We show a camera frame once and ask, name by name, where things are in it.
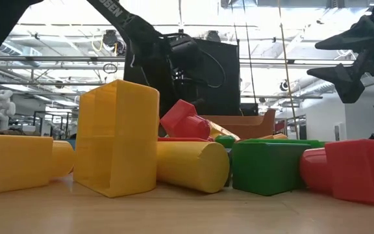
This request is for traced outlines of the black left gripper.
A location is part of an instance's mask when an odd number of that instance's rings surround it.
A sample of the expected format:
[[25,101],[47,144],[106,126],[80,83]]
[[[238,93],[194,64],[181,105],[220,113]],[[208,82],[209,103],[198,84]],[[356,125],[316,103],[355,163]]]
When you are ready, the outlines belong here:
[[158,90],[159,116],[163,116],[177,102],[168,62],[168,41],[144,19],[130,20],[124,32],[129,41],[124,80]]

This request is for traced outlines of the large red block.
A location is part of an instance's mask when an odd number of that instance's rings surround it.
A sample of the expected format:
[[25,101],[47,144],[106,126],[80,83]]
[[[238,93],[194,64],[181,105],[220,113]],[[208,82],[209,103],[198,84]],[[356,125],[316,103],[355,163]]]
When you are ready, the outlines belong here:
[[166,133],[173,138],[200,138],[207,140],[210,125],[200,117],[195,107],[182,99],[178,100],[160,119]]

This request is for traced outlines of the yellow stud block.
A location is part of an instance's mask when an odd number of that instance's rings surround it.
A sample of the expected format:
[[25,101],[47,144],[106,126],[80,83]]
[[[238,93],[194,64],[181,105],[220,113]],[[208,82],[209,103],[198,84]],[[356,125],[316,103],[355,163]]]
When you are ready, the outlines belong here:
[[230,131],[228,131],[227,129],[225,129],[224,127],[210,121],[210,120],[207,120],[209,126],[210,126],[210,134],[209,134],[209,137],[213,138],[213,139],[216,139],[216,137],[218,136],[231,136],[233,137],[235,140],[239,140],[240,137],[235,135],[234,133],[231,133]]
[[68,175],[75,151],[51,137],[0,135],[0,192],[31,189]]

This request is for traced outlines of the red stud block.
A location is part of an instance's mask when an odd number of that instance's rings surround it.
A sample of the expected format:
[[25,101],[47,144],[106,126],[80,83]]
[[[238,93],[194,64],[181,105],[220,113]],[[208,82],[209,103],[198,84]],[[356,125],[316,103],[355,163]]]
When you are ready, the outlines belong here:
[[328,142],[304,151],[300,175],[310,190],[374,205],[374,140]]

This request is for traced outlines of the long green four-stud block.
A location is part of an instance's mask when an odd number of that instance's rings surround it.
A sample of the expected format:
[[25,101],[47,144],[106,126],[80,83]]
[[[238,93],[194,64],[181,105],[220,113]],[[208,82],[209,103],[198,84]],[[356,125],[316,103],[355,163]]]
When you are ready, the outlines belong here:
[[215,138],[215,141],[221,144],[224,148],[232,148],[236,139],[231,135],[219,135]]

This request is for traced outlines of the green wedge block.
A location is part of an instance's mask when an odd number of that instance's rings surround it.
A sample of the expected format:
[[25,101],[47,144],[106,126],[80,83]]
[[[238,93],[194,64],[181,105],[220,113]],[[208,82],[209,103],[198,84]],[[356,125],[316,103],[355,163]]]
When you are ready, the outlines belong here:
[[232,147],[232,187],[262,196],[301,189],[300,158],[308,144],[239,142]]

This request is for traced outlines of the black partition screen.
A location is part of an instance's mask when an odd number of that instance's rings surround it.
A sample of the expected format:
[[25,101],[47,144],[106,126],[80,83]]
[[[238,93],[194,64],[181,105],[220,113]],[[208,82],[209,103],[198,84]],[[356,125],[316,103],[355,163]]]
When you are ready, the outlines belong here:
[[191,103],[200,115],[237,115],[240,110],[238,46],[193,39],[201,52],[196,68],[180,70],[169,60],[178,100]]

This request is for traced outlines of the flat red block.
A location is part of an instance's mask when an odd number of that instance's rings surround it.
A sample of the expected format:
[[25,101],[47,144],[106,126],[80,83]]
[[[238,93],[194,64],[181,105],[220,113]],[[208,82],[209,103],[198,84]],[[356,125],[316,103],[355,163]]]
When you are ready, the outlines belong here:
[[158,137],[158,142],[209,142],[209,140],[188,137]]

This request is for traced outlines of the yellow hollow block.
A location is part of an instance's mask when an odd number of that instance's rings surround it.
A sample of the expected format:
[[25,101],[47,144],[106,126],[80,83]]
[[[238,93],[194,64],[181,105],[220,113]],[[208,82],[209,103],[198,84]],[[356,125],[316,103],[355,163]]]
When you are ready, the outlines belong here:
[[156,187],[158,90],[116,80],[80,96],[74,181],[106,197]]

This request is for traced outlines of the grey horizontal beam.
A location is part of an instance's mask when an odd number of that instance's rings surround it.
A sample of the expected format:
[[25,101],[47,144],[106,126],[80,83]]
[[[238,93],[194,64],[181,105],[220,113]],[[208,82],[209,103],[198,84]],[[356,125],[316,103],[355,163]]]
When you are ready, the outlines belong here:
[[[0,61],[35,61],[35,62],[124,62],[125,57],[54,57],[54,56],[0,56]],[[244,64],[282,64],[291,65],[350,65],[353,60],[321,60],[301,58],[239,58]]]

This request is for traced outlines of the orange plastic bin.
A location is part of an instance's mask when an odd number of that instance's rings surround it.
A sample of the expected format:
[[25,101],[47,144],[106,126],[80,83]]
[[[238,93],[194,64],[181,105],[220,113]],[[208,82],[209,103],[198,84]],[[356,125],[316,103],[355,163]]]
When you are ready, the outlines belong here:
[[275,109],[263,116],[202,116],[237,135],[241,139],[260,138],[274,132]]

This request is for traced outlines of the yellow cylinder block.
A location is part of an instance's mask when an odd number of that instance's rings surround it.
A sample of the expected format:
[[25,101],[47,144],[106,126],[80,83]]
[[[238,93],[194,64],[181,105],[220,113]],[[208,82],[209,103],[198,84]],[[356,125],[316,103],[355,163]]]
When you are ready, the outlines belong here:
[[229,156],[217,142],[159,142],[157,145],[157,180],[217,193],[229,176]]

